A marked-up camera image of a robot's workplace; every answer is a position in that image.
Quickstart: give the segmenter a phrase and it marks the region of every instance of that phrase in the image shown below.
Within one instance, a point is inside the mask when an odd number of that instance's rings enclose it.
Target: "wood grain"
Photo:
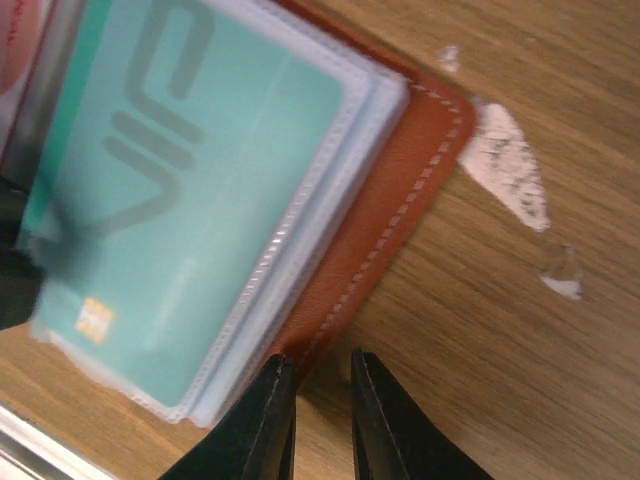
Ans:
[[[296,478],[351,479],[348,354],[376,353],[497,479],[640,475],[640,6],[623,0],[321,0],[426,68],[504,104],[540,161],[539,236],[458,171],[299,400]],[[584,300],[546,288],[569,243]],[[0,336],[0,400],[123,479],[203,432],[86,380],[24,329]]]

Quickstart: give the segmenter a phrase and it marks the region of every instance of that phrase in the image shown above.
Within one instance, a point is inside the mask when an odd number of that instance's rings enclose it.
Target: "brown leather wallet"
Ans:
[[[472,137],[470,100],[308,0],[278,3],[402,73],[410,102],[267,356],[294,359],[298,381],[329,348],[407,239]]]

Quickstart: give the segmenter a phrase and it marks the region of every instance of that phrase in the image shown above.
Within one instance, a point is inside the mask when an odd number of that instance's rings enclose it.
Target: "green stripe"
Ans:
[[[69,62],[56,112],[40,160],[29,203],[23,217],[23,231],[36,232],[43,220],[49,196],[89,78],[102,32],[113,0],[88,0]]]

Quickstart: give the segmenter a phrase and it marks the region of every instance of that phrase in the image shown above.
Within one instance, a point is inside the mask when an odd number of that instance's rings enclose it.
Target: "wood surface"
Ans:
[[[527,230],[459,169],[298,402],[296,478],[353,478],[348,355],[376,352],[496,479],[640,478],[640,4],[321,0],[504,104],[527,134],[551,231]],[[584,299],[538,279],[570,244]],[[204,432],[86,380],[24,328],[0,336],[0,401],[122,479],[151,479]]]

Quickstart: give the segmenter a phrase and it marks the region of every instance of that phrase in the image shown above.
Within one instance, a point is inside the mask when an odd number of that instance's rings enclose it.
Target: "teal card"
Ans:
[[[88,2],[23,226],[60,237],[63,210],[77,228],[76,268],[35,249],[39,327],[167,407],[346,102],[336,75],[216,3],[232,2]]]

